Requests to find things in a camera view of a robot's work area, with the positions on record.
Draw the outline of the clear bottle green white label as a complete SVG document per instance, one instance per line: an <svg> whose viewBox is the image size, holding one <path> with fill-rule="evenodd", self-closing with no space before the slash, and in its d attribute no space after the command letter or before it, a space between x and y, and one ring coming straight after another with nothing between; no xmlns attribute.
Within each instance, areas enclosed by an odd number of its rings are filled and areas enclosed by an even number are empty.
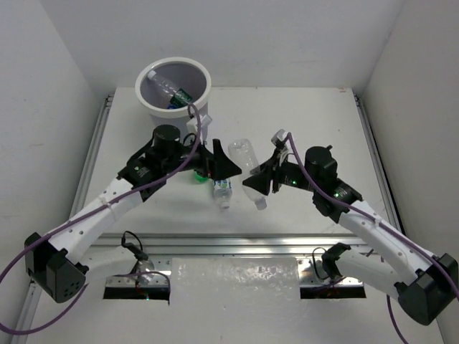
<svg viewBox="0 0 459 344"><path fill-rule="evenodd" d="M232 197L232 184L229 178L213 181L213 198L220 209L226 210L230 207Z"/></svg>

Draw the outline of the green plastic bottle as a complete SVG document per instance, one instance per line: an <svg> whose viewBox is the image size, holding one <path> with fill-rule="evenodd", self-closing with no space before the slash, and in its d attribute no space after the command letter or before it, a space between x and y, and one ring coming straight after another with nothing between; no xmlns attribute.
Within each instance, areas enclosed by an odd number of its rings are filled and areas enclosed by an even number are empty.
<svg viewBox="0 0 459 344"><path fill-rule="evenodd" d="M206 183L208 181L206 176L202 176L197 172L194 172L194 178L198 183Z"/></svg>

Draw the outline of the clear unlabelled bottle blue cap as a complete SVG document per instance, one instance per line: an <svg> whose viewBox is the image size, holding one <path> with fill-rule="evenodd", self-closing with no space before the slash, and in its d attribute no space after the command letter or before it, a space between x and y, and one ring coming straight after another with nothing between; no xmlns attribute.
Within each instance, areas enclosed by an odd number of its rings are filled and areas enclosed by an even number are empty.
<svg viewBox="0 0 459 344"><path fill-rule="evenodd" d="M242 171L239 175L240 183L251 177L253 173L260 172L260 164L248 139L243 138L230 143L228 145L228 153L232 162ZM242 190L248 199L254 203L257 210L262 211L267 208L265 197L260 192L247 186L242 186Z"/></svg>

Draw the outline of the clear bottle dark green label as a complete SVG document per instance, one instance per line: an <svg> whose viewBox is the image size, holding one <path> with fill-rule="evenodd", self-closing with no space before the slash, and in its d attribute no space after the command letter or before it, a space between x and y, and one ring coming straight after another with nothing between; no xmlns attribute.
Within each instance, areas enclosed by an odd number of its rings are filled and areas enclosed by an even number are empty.
<svg viewBox="0 0 459 344"><path fill-rule="evenodd" d="M186 108L192 102L192 97L171 80L159 75L155 70L151 70L146 78L152 83L160 95L162 101L166 104L175 104L177 109Z"/></svg>

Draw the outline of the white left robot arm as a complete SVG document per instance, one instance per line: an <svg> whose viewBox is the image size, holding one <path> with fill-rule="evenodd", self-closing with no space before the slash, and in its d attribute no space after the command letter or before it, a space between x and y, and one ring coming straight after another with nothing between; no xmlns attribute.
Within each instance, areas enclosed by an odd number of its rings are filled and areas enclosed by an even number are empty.
<svg viewBox="0 0 459 344"><path fill-rule="evenodd" d="M135 152L109 185L68 222L45 235L31 234L24 242L27 274L58 304L67 302L93 280L131 273L148 259L133 244L123 242L100 258L86 252L96 239L129 211L151 198L169 178L193 170L220 181L241 174L218 139L208 150L193 133L184 145L180 130L160 125L144 147Z"/></svg>

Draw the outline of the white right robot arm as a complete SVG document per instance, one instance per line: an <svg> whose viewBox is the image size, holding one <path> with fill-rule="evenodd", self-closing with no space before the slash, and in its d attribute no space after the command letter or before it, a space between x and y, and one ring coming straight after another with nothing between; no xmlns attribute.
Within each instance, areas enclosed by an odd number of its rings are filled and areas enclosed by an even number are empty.
<svg viewBox="0 0 459 344"><path fill-rule="evenodd" d="M383 220L362 195L337 176L331 147L313 146L304 164L291 163L278 149L242 183L267 196L281 186L312 192L316 209L366 242L383 258L373 262L348 244L321 256L327 277L353 277L398 301L415 322L429 325L458 292L458 262L414 243Z"/></svg>

